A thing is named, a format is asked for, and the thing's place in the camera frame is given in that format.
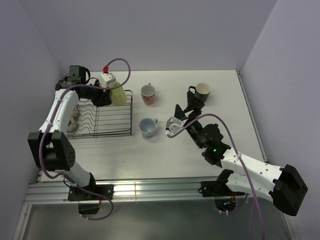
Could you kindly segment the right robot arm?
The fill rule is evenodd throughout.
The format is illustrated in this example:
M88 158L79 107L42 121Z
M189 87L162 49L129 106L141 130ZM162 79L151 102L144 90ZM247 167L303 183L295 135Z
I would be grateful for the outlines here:
M173 137L186 130L202 156L213 166L222 168L216 180L203 181L198 190L203 197L253 195L273 203L289 216L296 216L308 192L297 169L259 161L223 143L218 124L202 126L204 103L191 91L187 92L187 106L175 107L174 116L166 124L166 135Z

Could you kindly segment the black mug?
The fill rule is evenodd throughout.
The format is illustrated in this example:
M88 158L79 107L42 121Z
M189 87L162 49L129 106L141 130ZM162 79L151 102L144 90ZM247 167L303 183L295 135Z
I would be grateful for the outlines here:
M194 90L194 96L205 103L211 93L211 87L207 83L198 83L196 86L189 86L189 91Z

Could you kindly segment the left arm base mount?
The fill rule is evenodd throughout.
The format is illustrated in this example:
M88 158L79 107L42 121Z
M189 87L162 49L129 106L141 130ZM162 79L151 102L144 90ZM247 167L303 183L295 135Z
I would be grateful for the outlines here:
M78 202L78 213L81 217L97 221L105 219L113 213L113 193L113 184L94 184L93 186L87 187L70 185L67 200L69 202ZM96 215L99 210L102 210L101 205L103 201L108 201L110 203L110 210L107 215L96 218L92 217L93 215Z

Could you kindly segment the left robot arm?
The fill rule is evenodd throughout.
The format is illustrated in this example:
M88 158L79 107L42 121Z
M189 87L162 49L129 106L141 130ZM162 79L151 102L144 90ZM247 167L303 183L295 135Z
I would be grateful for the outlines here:
M79 188L86 200L96 197L98 188L94 176L76 162L76 152L66 137L73 111L80 99L96 107L109 106L109 91L100 82L89 84L90 71L80 65L71 65L69 74L55 85L55 96L49 114L37 132L31 132L27 141L35 164L50 179L67 178Z

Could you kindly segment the pale yellow mug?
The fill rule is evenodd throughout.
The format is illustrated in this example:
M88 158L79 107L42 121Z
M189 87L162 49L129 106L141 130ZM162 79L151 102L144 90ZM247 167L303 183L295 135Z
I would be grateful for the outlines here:
M127 94L122 86L111 89L109 97L114 106L123 106L127 102Z

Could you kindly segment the pink patterned mug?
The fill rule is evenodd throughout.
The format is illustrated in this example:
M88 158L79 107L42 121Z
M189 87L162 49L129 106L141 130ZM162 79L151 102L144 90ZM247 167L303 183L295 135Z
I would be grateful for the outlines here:
M156 98L156 89L148 83L141 88L140 94L146 105L152 105Z

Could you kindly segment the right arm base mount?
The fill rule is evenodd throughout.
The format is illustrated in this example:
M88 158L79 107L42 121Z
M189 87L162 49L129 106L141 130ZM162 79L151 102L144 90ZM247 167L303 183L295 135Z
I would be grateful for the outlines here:
M244 192L232 191L226 183L229 181L230 175L234 172L232 170L223 170L216 180L202 181L198 193L205 197L234 197L244 196Z

